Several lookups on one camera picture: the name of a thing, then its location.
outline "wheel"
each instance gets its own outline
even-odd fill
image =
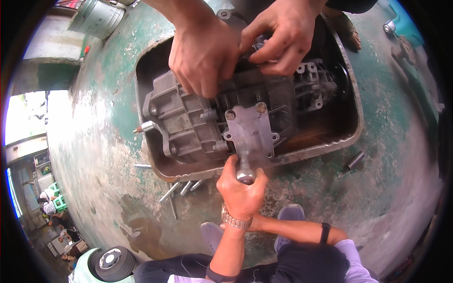
[[[116,282],[128,277],[134,269],[135,258],[123,246],[108,249],[96,264],[96,273],[105,282]]]

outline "shoe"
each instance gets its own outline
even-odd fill
[[[201,224],[200,228],[203,238],[209,245],[212,255],[214,255],[220,244],[220,240],[222,239],[223,229],[214,222],[204,222]]]
[[[280,209],[279,215],[277,216],[279,220],[305,220],[305,214],[302,207],[297,203],[287,204]],[[274,243],[274,250],[276,253],[279,253],[280,248],[286,244],[291,243],[291,240],[285,238],[281,235],[278,235]]]

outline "hand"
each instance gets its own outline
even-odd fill
[[[249,61],[260,64],[265,75],[292,75],[311,48],[315,19],[324,4],[323,0],[276,0],[243,29],[241,52],[249,49],[256,37],[272,31],[272,37]]]
[[[169,66],[187,93],[215,97],[217,84],[233,76],[238,42],[213,14],[202,22],[175,25]]]
[[[249,220],[258,212],[263,204],[267,177],[263,169],[256,170],[255,182],[245,185],[236,180],[237,155],[228,158],[223,167],[222,175],[217,181],[217,189],[225,201],[228,213],[239,220]]]

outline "car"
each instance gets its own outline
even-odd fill
[[[133,254],[123,246],[104,252],[94,248],[84,253],[68,276],[69,283],[135,283]]]

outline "metal pin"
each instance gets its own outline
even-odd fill
[[[195,191],[195,190],[198,189],[198,187],[200,187],[205,181],[206,181],[206,179],[199,180],[198,182],[195,183],[195,185],[194,185],[192,188],[190,188],[190,191],[191,191],[191,192]]]
[[[349,170],[352,170],[352,168],[359,163],[363,158],[365,157],[365,154],[362,151],[359,151],[352,159],[349,161],[346,166]]]
[[[141,167],[141,168],[151,168],[151,165],[148,164],[134,164],[135,167]]]
[[[169,191],[171,190],[172,185],[170,183],[167,183],[167,186],[169,188]],[[170,194],[170,205],[171,205],[171,210],[173,211],[173,216],[176,220],[178,220],[178,215],[176,215],[176,208],[174,207],[174,202],[173,202],[173,196]]]
[[[187,184],[184,186],[184,189],[181,191],[181,196],[185,196],[186,195],[187,191],[190,189],[192,184],[193,184],[193,181],[187,182]]]
[[[167,197],[169,197],[169,196],[171,195],[171,193],[173,193],[174,191],[176,191],[176,189],[179,188],[181,185],[182,185],[182,183],[180,183],[180,182],[175,183],[175,184],[169,189],[169,191],[166,192],[165,195],[159,200],[159,202],[163,202],[164,200],[166,200]]]

